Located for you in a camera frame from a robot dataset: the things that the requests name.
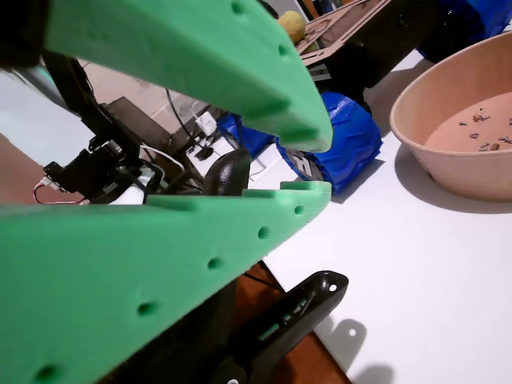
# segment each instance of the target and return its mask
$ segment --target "blue plastic object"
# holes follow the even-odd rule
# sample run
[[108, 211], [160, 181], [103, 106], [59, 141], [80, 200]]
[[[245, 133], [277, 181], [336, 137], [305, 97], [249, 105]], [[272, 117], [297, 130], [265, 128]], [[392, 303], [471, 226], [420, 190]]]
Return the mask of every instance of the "blue plastic object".
[[380, 129], [355, 101], [333, 92], [322, 95], [334, 129], [333, 146], [323, 154], [284, 148], [278, 150], [303, 179], [330, 182], [337, 194], [379, 153]]
[[[231, 135], [237, 142], [240, 142], [235, 116], [233, 114], [227, 114], [217, 120], [217, 128], [222, 136], [226, 137]], [[249, 151], [252, 158], [257, 157], [275, 139], [275, 136], [271, 134], [253, 130], [246, 126], [241, 126], [241, 131], [243, 145]]]
[[439, 0], [439, 5], [438, 28], [418, 49], [432, 62], [500, 34], [512, 19], [512, 0]]

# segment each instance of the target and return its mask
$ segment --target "white table surface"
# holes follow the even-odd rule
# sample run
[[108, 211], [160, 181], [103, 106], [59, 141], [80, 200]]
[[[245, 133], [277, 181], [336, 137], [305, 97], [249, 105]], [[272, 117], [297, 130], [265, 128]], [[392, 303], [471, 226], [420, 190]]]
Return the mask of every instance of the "white table surface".
[[[356, 384], [511, 383], [512, 203], [442, 190], [387, 133], [429, 66], [412, 53], [368, 92], [378, 159], [265, 263], [286, 290], [319, 270], [349, 278], [315, 331]], [[295, 178], [281, 162], [254, 187]]]

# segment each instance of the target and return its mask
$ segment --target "black handle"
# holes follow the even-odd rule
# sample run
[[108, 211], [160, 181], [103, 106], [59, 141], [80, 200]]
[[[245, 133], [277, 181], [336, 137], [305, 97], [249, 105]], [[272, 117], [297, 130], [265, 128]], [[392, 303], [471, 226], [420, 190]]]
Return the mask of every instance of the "black handle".
[[275, 365], [343, 299], [349, 280], [331, 271], [309, 276], [230, 339], [249, 384], [266, 382]]

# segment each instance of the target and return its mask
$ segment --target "yellow ball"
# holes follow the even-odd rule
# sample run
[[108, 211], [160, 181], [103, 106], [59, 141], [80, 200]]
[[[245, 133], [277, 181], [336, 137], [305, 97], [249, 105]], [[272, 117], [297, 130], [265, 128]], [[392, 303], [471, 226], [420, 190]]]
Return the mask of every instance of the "yellow ball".
[[300, 13], [294, 10], [288, 10], [279, 18], [278, 22], [295, 44], [304, 38], [306, 34], [306, 20], [304, 20]]

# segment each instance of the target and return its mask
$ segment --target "bowl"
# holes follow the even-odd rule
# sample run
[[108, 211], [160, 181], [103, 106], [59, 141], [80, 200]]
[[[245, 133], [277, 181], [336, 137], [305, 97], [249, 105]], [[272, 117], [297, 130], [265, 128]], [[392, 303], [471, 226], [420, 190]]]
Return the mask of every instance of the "bowl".
[[[443, 188], [512, 202], [512, 144], [498, 140], [512, 138], [511, 91], [512, 33], [506, 33], [450, 56], [411, 83], [393, 106], [391, 129]], [[500, 149], [490, 150], [495, 143]]]

